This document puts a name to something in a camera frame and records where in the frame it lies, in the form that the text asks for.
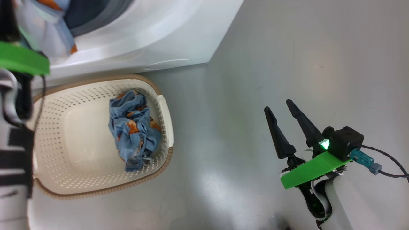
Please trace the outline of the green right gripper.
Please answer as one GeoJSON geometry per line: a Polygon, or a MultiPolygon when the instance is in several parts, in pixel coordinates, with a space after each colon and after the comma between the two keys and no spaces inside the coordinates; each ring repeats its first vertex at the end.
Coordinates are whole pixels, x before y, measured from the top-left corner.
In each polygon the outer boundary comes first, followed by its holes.
{"type": "MultiPolygon", "coordinates": [[[[291,115],[298,121],[301,130],[306,138],[308,147],[320,144],[323,140],[323,134],[308,119],[308,117],[291,100],[286,100],[291,115]]],[[[314,182],[326,176],[329,173],[336,173],[342,169],[350,160],[342,161],[336,156],[324,151],[315,158],[305,161],[295,156],[296,149],[289,144],[284,134],[280,130],[271,109],[266,106],[264,113],[267,119],[268,127],[272,141],[279,159],[287,159],[288,167],[282,171],[280,181],[286,190],[298,188],[302,193],[308,210],[317,221],[325,221],[332,213],[332,207],[324,193],[319,192],[314,182]]]]}

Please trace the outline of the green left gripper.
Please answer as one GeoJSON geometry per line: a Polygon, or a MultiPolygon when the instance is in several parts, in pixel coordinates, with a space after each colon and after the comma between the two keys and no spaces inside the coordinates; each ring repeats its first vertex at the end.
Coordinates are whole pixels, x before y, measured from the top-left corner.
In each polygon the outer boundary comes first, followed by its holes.
{"type": "Polygon", "coordinates": [[[3,41],[0,42],[0,67],[30,75],[50,74],[50,62],[47,57],[3,41]]]}

